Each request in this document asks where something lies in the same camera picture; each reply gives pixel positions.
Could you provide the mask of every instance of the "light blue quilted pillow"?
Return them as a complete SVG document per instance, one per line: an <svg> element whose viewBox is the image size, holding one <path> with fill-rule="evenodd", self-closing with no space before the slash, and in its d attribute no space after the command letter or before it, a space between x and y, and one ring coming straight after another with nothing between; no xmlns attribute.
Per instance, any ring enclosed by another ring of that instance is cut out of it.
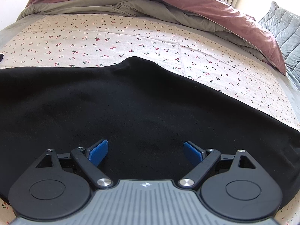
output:
<svg viewBox="0 0 300 225"><path fill-rule="evenodd" d="M300 16L272 2L259 24L274 35L286 66L300 82Z"/></svg>

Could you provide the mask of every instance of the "blue pad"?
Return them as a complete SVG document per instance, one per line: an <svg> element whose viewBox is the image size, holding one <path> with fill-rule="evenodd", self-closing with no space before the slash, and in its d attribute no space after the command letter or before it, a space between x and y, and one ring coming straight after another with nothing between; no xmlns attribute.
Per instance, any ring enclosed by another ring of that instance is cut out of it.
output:
<svg viewBox="0 0 300 225"><path fill-rule="evenodd" d="M203 161L202 153L187 142L183 144L183 153L194 167Z"/></svg>
<svg viewBox="0 0 300 225"><path fill-rule="evenodd" d="M108 141L104 140L100 143L98 142L92 145L87 150L89 150L89 155L87 156L87 158L95 166L98 166L108 152Z"/></svg>

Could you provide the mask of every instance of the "metal screw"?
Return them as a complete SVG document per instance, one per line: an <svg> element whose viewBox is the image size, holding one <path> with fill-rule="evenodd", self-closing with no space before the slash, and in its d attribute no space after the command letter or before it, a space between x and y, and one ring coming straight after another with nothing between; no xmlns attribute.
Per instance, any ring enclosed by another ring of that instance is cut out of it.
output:
<svg viewBox="0 0 300 225"><path fill-rule="evenodd" d="M98 179L97 184L100 186L109 186L112 184L112 181L108 178Z"/></svg>
<svg viewBox="0 0 300 225"><path fill-rule="evenodd" d="M190 187L190 186L193 186L194 185L194 181L189 179L189 178L184 178L182 180L179 181L179 184L181 186L184 186L184 187Z"/></svg>

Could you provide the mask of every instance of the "mattress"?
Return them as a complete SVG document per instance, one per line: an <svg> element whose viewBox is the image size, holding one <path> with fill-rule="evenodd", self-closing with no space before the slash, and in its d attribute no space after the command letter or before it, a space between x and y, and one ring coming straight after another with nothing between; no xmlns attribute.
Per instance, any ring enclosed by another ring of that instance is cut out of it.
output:
<svg viewBox="0 0 300 225"><path fill-rule="evenodd" d="M300 93L292 78L203 31L146 17L64 14L25 17L4 29L0 37L4 54L0 69L104 67L139 56L300 130ZM299 200L298 192L278 211L280 224L298 224ZM0 221L7 224L14 214L3 201L2 208Z"/></svg>

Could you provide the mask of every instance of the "bed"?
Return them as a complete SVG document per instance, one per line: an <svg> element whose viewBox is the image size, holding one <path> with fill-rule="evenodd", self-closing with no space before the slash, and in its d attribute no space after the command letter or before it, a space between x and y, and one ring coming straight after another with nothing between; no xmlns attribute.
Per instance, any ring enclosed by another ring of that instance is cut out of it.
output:
<svg viewBox="0 0 300 225"><path fill-rule="evenodd" d="M195 2L30 0L18 21L0 32L0 69L105 67L138 56L300 131L299 82L286 70L273 35L220 0ZM294 198L275 217L286 225L300 221L299 142L293 148ZM2 207L0 221L8 224L12 208L4 201Z"/></svg>

